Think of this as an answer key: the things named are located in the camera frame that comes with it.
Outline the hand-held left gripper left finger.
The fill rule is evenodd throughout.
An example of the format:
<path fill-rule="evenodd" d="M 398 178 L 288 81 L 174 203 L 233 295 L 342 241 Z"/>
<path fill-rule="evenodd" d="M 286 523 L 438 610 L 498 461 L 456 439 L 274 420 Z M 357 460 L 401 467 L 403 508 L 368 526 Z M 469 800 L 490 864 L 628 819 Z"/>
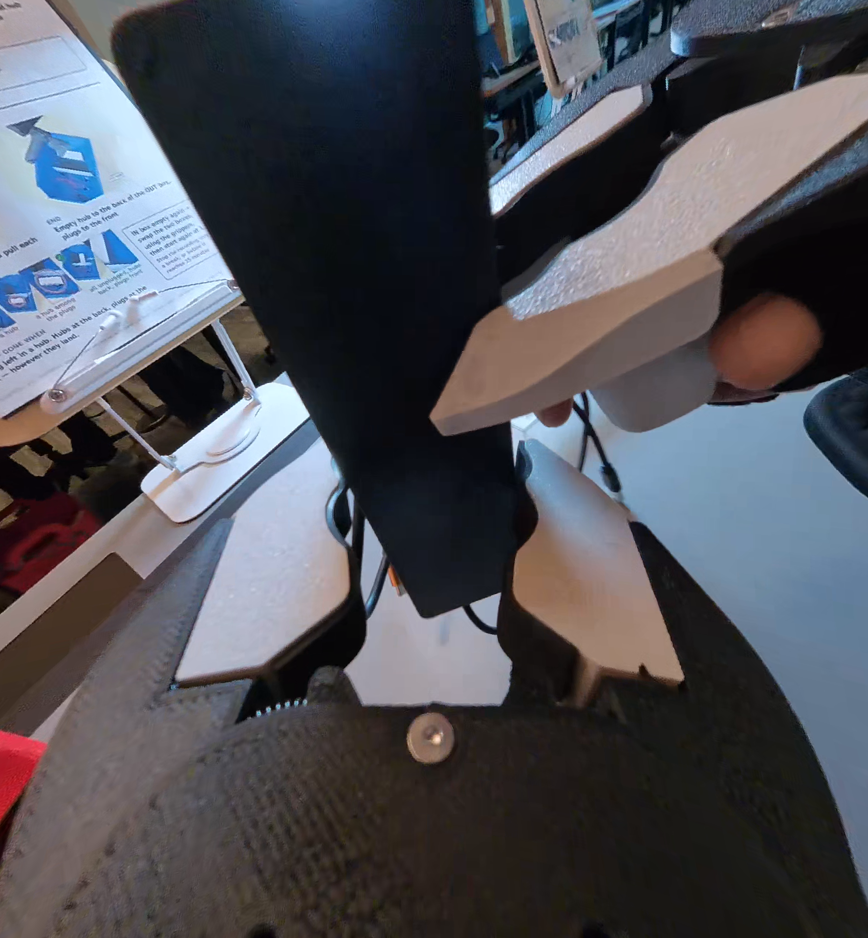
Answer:
<path fill-rule="evenodd" d="M 346 501 L 322 439 L 237 511 L 175 673 L 182 686 L 238 678 L 306 685 L 363 649 L 360 564 L 334 510 Z"/>

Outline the person's right hand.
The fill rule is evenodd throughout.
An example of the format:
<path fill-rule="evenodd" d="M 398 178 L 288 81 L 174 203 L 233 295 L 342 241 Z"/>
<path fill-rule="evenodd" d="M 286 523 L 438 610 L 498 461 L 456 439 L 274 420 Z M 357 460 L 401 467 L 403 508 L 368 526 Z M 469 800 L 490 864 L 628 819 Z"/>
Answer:
<path fill-rule="evenodd" d="M 713 328 L 708 354 L 716 371 L 710 405 L 747 405 L 774 399 L 776 387 L 808 365 L 823 344 L 811 311 L 790 298 L 748 301 Z"/>

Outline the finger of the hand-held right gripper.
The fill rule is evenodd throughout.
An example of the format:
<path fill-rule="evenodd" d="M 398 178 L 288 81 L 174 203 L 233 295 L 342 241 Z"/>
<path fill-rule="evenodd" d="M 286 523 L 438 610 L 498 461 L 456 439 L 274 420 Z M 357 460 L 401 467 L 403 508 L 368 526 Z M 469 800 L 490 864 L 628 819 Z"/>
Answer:
<path fill-rule="evenodd" d="M 719 316 L 716 246 L 868 123 L 868 73 L 827 79 L 700 129 L 615 220 L 573 243 L 478 322 L 430 419 L 495 426 L 581 391 L 629 431 L 705 404 Z"/>
<path fill-rule="evenodd" d="M 651 104 L 648 85 L 634 85 L 607 94 L 592 108 L 541 144 L 531 155 L 488 188 L 493 217 L 500 217 L 527 192 L 592 148 L 604 143 Z"/>

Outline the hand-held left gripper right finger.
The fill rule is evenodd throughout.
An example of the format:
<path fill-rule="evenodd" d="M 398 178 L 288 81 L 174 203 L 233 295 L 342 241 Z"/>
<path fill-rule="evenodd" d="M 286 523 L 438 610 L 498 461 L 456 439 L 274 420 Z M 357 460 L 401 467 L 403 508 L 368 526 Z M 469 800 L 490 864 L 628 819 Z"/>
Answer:
<path fill-rule="evenodd" d="M 540 690 L 685 675 L 628 512 L 534 439 L 516 454 L 520 545 L 500 594 L 501 649 Z"/>

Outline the wooden document stand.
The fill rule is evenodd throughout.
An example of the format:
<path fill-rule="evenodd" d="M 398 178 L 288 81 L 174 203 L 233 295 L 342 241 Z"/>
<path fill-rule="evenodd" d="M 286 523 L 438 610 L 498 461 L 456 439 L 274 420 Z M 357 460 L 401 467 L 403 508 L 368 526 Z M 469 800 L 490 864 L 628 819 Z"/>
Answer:
<path fill-rule="evenodd" d="M 591 1 L 524 1 L 549 94 L 561 100 L 579 90 L 603 59 Z"/>

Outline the black textured wrist pad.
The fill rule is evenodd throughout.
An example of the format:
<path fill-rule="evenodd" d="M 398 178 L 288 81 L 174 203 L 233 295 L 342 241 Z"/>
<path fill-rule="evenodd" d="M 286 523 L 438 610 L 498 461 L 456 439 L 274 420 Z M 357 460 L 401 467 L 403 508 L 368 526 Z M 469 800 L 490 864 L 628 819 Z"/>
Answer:
<path fill-rule="evenodd" d="M 827 461 L 868 499 L 868 368 L 817 392 L 804 410 L 803 428 Z"/>

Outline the black usb hub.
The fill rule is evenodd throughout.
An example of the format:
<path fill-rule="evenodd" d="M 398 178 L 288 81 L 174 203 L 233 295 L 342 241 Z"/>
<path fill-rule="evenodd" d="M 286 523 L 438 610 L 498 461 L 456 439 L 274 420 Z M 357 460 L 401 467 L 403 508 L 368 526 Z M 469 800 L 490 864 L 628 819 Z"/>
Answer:
<path fill-rule="evenodd" d="M 499 304 L 471 2 L 165 2 L 116 65 L 417 612 L 500 592 L 508 425 L 430 414 Z"/>

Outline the red bag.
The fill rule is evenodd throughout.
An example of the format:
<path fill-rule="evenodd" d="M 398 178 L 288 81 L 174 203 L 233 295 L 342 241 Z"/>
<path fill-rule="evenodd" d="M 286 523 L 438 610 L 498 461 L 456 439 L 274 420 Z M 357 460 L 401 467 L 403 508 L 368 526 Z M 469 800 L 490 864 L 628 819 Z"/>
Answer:
<path fill-rule="evenodd" d="M 0 511 L 0 589 L 20 596 L 96 534 L 101 520 L 66 492 Z"/>

